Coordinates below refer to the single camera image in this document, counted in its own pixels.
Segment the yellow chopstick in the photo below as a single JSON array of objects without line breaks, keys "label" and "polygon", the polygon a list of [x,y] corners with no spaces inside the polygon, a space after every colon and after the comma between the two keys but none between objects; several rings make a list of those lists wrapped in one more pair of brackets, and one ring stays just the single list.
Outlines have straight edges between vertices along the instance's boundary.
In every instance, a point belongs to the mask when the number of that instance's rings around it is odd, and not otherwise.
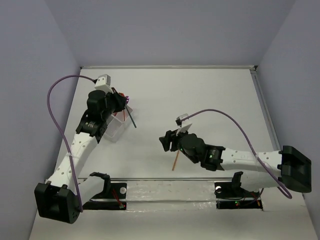
[{"label": "yellow chopstick", "polygon": [[173,165],[172,165],[172,169],[171,169],[172,171],[175,171],[175,168],[176,168],[176,165],[177,165],[177,161],[178,161],[178,158],[179,158],[179,154],[180,154],[180,152],[177,151],[175,159],[174,159],[174,162],[173,162]]}]

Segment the teal chopstick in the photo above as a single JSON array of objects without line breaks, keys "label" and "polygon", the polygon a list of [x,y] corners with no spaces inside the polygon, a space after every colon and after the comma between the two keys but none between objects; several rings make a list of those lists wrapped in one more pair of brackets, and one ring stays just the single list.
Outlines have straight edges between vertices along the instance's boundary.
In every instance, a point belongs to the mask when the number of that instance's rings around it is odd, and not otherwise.
[{"label": "teal chopstick", "polygon": [[132,114],[131,114],[131,112],[130,112],[130,110],[129,110],[129,107],[126,105],[125,108],[126,108],[126,110],[127,110],[128,116],[129,116],[129,118],[130,118],[130,120],[131,120],[134,128],[136,129],[136,128],[137,128],[137,125],[136,125],[136,123],[135,123],[135,121],[134,121],[134,119],[133,119],[133,117],[132,117]]}]

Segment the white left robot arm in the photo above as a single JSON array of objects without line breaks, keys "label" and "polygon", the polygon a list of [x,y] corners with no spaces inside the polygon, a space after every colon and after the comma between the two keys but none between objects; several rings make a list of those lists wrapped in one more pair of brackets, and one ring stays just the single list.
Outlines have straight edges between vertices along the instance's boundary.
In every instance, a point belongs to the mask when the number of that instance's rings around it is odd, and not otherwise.
[{"label": "white left robot arm", "polygon": [[38,214],[42,218],[73,224],[83,212],[83,205],[92,197],[104,198],[110,194],[108,174],[94,171],[82,183],[78,182],[78,176],[105,134],[108,118],[124,110],[127,99],[115,89],[108,93],[94,90],[88,94],[86,104],[87,109],[60,165],[34,189]]}]

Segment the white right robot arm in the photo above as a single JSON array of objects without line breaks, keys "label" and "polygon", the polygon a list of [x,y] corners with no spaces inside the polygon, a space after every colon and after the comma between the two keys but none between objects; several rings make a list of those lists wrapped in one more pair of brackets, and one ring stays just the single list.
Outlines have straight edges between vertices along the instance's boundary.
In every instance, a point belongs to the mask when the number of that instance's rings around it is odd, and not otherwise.
[{"label": "white right robot arm", "polygon": [[272,152],[239,151],[206,144],[194,133],[168,130],[159,138],[164,151],[180,151],[208,171],[234,171],[230,190],[242,196],[262,188],[278,187],[298,193],[312,191],[311,160],[290,145]]}]

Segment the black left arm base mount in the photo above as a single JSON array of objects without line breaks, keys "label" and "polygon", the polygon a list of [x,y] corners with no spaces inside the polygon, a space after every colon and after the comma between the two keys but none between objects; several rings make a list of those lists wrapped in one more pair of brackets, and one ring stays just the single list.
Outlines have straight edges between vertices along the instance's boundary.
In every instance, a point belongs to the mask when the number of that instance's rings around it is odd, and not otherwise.
[{"label": "black left arm base mount", "polygon": [[108,174],[100,172],[92,172],[87,180],[94,177],[102,180],[102,190],[96,191],[96,194],[83,204],[83,209],[125,211],[127,209],[127,183],[112,182]]}]

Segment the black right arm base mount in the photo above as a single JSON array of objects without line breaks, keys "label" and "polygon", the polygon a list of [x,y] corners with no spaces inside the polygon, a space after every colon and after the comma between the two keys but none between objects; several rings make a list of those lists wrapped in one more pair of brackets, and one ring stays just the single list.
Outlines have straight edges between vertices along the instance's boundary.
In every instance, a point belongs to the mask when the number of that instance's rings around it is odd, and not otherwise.
[{"label": "black right arm base mount", "polygon": [[214,183],[216,208],[218,210],[263,210],[261,191],[247,191],[242,188],[242,171],[236,172],[231,181]]}]

